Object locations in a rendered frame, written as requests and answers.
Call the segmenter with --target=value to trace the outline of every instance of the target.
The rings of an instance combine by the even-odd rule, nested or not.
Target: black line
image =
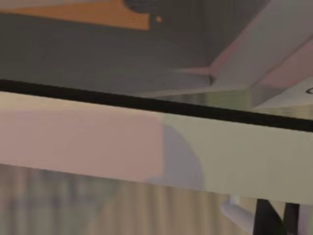
[[[0,91],[139,109],[152,112],[161,112],[166,114],[183,115],[188,117],[207,118],[296,131],[313,132],[313,121],[306,119],[257,114],[246,111],[229,110],[192,104],[182,104],[119,94],[83,91],[20,81],[0,79]]]

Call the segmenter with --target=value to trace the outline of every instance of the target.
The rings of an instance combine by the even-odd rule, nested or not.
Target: dark gray surface
[[[263,3],[160,0],[149,31],[0,14],[0,76],[114,94],[209,87],[175,70],[208,66]]]

